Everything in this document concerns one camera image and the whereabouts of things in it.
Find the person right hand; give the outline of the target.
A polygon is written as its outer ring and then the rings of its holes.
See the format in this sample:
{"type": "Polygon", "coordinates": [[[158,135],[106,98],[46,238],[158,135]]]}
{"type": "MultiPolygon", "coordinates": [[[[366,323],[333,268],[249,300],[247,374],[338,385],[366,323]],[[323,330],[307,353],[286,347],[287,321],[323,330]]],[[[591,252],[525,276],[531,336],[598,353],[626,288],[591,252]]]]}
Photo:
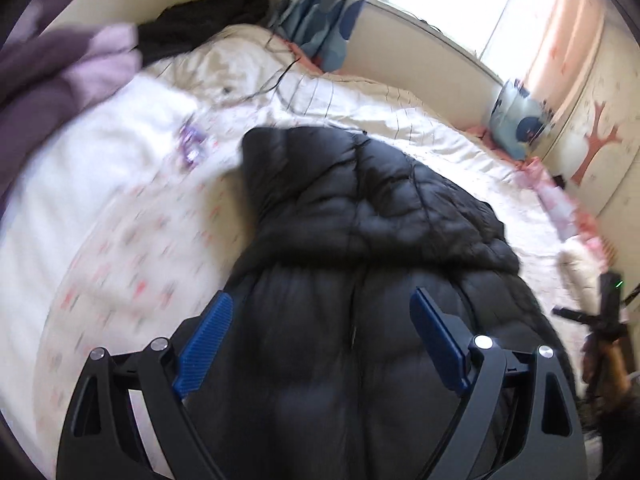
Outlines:
{"type": "Polygon", "coordinates": [[[598,382],[605,403],[619,404],[631,389],[620,343],[587,337],[582,347],[582,381],[588,385],[598,382]]]}

